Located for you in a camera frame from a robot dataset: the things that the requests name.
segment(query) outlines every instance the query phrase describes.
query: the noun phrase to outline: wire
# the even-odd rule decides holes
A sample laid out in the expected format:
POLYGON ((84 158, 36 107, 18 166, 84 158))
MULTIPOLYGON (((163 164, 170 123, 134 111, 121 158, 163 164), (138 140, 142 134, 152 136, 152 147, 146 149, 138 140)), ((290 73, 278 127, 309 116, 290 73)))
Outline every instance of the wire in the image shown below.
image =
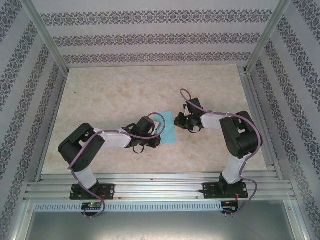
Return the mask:
POLYGON ((153 135, 153 136, 137 136, 137 135, 133 135, 133 134, 130 134, 130 133, 127 133, 126 131, 118 131, 118 130, 103 130, 103 131, 98 131, 96 132, 95 134, 93 134, 89 140, 85 143, 85 145, 81 148, 81 150, 79 151, 79 153, 75 156, 75 158, 73 159, 73 161, 71 162, 71 164, 68 166, 68 169, 70 170, 71 174, 73 175, 74 179, 77 181, 77 183, 79 184, 79 186, 81 188, 83 188, 83 190, 85 190, 87 193, 91 194, 92 196, 94 196, 95 198, 97 198, 98 200, 101 201, 101 203, 103 204, 103 208, 102 208, 102 211, 98 212, 96 215, 93 215, 93 216, 88 216, 86 215, 86 210, 87 208, 84 210, 83 212, 83 215, 85 218, 96 218, 98 216, 100 216, 105 210, 106 210, 106 203, 105 201, 99 197, 98 195, 94 194, 92 191, 90 191, 89 189, 87 189, 78 179, 78 177, 76 176, 74 170, 72 169, 72 167, 75 165, 75 163, 77 162, 77 160, 79 159, 79 157, 81 156, 81 154, 84 152, 84 150, 87 148, 87 146, 89 145, 89 143, 98 135, 102 134, 102 133, 119 133, 119 134, 123 134, 123 135, 127 135, 127 136, 130 136, 130 137, 134 137, 134 138, 137 138, 137 139, 155 139, 157 137, 159 137, 165 130, 166 128, 166 120, 165 118, 160 114, 160 113, 157 113, 157 112, 152 112, 148 115, 148 117, 150 117, 151 115, 158 115, 162 118, 163 120, 163 127, 162 127, 162 130, 157 134, 157 135, 153 135))
POLYGON ((244 162, 243 162, 243 164, 242 164, 242 166, 241 166, 241 168, 240 168, 240 171, 239 171, 239 177, 240 177, 242 180, 254 183, 254 185, 255 185, 254 191, 253 191, 252 195, 250 196, 250 198, 248 199, 248 201, 247 201, 247 202, 242 206, 242 208, 240 208, 237 212, 232 213, 232 212, 230 212, 230 211, 228 211, 228 210, 225 210, 226 212, 229 212, 230 214, 233 214, 233 215, 238 214, 239 212, 241 212, 241 211, 248 205, 248 203, 250 203, 250 201, 251 201, 252 198, 256 195, 256 192, 257 192, 257 190, 258 190, 258 184, 257 184, 257 182, 256 182, 255 180, 242 177, 242 173, 243 173, 243 171, 244 171, 244 169, 245 169, 245 166, 246 166, 247 162, 248 162, 251 158, 253 158, 253 157, 258 153, 258 151, 259 151, 259 149, 260 149, 260 147, 261 147, 261 137, 260 137, 260 133, 259 133, 257 127, 256 127, 251 121, 249 121, 248 119, 246 119, 246 118, 243 117, 243 116, 240 116, 240 115, 237 115, 237 114, 233 114, 233 113, 225 113, 225 112, 217 112, 217 111, 207 111, 207 110, 204 110, 203 108, 201 108, 201 107, 193 104, 193 103, 190 101, 190 100, 191 100, 191 94, 190 94, 190 92, 189 92, 188 90, 182 88, 182 89, 180 89, 180 94, 181 94, 181 96, 183 97, 183 99, 184 99, 187 103, 189 103, 191 106, 193 106, 193 107, 195 107, 195 108, 197 108, 197 109, 199 109, 199 110, 201 110, 201 111, 203 111, 203 112, 205 112, 205 113, 207 113, 207 114, 213 114, 213 115, 218 115, 218 116, 226 116, 226 117, 236 117, 236 118, 238 118, 238 119, 241 119, 241 120, 247 122, 247 123, 253 128, 253 130, 254 130, 257 138, 258 138, 258 146, 257 146, 256 150, 255 150, 250 156, 248 156, 248 157, 244 160, 244 162), (189 95, 189 99, 187 99, 187 98, 185 97, 185 95, 183 94, 183 92, 186 92, 186 93, 189 95))
POLYGON ((199 128, 199 131, 191 131, 190 129, 188 129, 189 133, 192 133, 192 134, 197 134, 198 132, 201 131, 201 128, 199 128))
POLYGON ((102 190, 98 191, 98 193, 102 193, 103 194, 102 195, 102 199, 105 200, 106 193, 104 191, 102 191, 102 190))
POLYGON ((235 192, 235 202, 236 202, 236 208, 239 206, 239 193, 236 191, 235 192))
POLYGON ((141 152, 136 152, 136 150, 135 150, 135 147, 134 147, 134 146, 132 147, 132 149, 133 149, 133 152, 134 152, 135 154, 142 154, 142 153, 143 153, 143 151, 145 150, 145 145, 143 145, 143 146, 142 146, 142 150, 141 150, 141 152))

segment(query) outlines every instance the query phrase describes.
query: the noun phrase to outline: patterned wallpaper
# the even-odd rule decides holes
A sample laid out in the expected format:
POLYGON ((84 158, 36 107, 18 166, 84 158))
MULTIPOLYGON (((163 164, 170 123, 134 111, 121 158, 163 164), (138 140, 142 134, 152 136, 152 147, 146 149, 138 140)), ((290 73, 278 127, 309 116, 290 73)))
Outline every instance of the patterned wallpaper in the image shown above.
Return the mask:
POLYGON ((320 1, 292 0, 251 72, 282 173, 320 239, 320 1))
POLYGON ((65 77, 18 0, 0 3, 0 240, 35 180, 65 77))
POLYGON ((279 0, 35 0, 69 67, 245 66, 279 0))

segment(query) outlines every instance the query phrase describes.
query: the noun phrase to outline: beige marble surface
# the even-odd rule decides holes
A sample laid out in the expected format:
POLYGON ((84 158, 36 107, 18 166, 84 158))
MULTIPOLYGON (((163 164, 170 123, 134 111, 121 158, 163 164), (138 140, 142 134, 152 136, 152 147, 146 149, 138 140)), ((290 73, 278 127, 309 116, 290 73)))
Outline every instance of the beige marble surface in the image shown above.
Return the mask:
MULTIPOLYGON (((66 174, 68 164, 59 144, 82 123, 99 129, 119 129, 152 112, 172 111, 175 118, 185 103, 179 90, 189 90, 206 110, 249 112, 236 65, 138 66, 72 68, 58 110, 43 174, 66 174)), ((103 148, 93 160, 94 173, 220 172, 229 152, 221 130, 197 134, 175 127, 176 144, 103 148)), ((246 170, 266 170, 261 151, 246 170)))

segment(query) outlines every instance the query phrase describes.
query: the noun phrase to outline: blue fabric piece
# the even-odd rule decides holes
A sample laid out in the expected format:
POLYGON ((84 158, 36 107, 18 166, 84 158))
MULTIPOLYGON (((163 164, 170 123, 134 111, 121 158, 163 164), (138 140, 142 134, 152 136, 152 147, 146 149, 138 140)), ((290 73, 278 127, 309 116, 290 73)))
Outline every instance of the blue fabric piece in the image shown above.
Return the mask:
MULTIPOLYGON (((177 139, 176 139, 174 117, 173 117, 172 111, 160 111, 159 114, 161 114, 165 119, 165 129, 161 134, 160 144, 175 144, 177 142, 177 139)), ((164 125, 164 121, 160 116, 155 115, 155 120, 160 122, 162 126, 164 125)))

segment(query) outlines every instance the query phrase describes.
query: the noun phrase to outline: aluminum frame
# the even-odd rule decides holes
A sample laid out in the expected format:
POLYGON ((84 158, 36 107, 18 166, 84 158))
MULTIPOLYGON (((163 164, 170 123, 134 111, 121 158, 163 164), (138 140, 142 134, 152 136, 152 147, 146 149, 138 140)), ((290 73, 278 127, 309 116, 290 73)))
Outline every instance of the aluminum frame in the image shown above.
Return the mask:
POLYGON ((40 36, 42 37, 44 43, 48 47, 50 53, 52 54, 55 62, 58 64, 60 70, 62 71, 64 76, 68 75, 69 67, 61 54, 54 38, 51 36, 44 20, 42 19, 40 13, 38 12, 37 8, 35 7, 32 0, 21 0, 20 1, 25 11, 28 13, 29 17, 31 18, 33 24, 35 25, 37 31, 39 32, 40 36))
POLYGON ((38 168, 38 171, 37 171, 37 173, 35 175, 35 179, 34 179, 35 182, 39 182, 40 179, 41 179, 42 168, 44 167, 44 164, 45 164, 45 159, 46 159, 46 156, 47 156, 47 151, 48 151, 48 148, 49 148, 50 139, 51 139, 52 133, 54 131, 54 126, 55 126, 55 123, 56 123, 58 110, 59 110, 59 107, 60 107, 60 104, 61 104, 62 96, 64 95, 64 91, 65 91, 65 87, 66 87, 66 84, 67 84, 67 80, 68 79, 65 79, 64 82, 63 82, 63 85, 62 85, 62 90, 61 90, 62 94, 60 94, 59 99, 57 101, 57 108, 56 108, 56 111, 54 112, 53 118, 52 118, 52 123, 53 124, 51 124, 50 129, 49 129, 49 133, 48 133, 48 137, 45 140, 43 154, 42 154, 42 157, 40 159, 39 168, 38 168))
POLYGON ((282 15, 285 13, 287 7, 289 6, 290 0, 280 0, 278 5, 276 6, 275 10, 273 11, 273 14, 267 23, 267 26, 265 27, 263 33, 261 34, 261 37, 256 44, 248 62, 246 65, 246 73, 250 73, 252 69, 254 68, 260 54, 263 52, 267 42, 269 41, 272 33, 276 29, 282 15))
MULTIPOLYGON (((266 160, 266 171, 245 171, 244 177, 258 182, 259 188, 253 201, 282 200, 286 209, 291 229, 295 239, 309 240, 310 236, 302 218, 296 195, 290 180, 282 176, 276 155, 271 147, 271 140, 266 132, 266 123, 260 106, 257 105, 257 96, 251 84, 251 79, 243 68, 239 68, 239 76, 251 111, 252 119, 256 123, 264 141, 262 153, 266 160)), ((234 201, 230 199, 204 199, 199 192, 202 183, 218 182, 220 172, 199 173, 148 173, 148 174, 97 174, 100 183, 116 185, 112 203, 203 203, 209 204, 219 201, 234 201)), ((26 187, 23 203, 18 215, 12 238, 23 240, 27 237, 33 212, 37 203, 84 203, 92 200, 70 200, 71 185, 76 181, 68 174, 38 174, 37 182, 29 182, 26 187)), ((249 196, 254 184, 246 182, 249 196)))

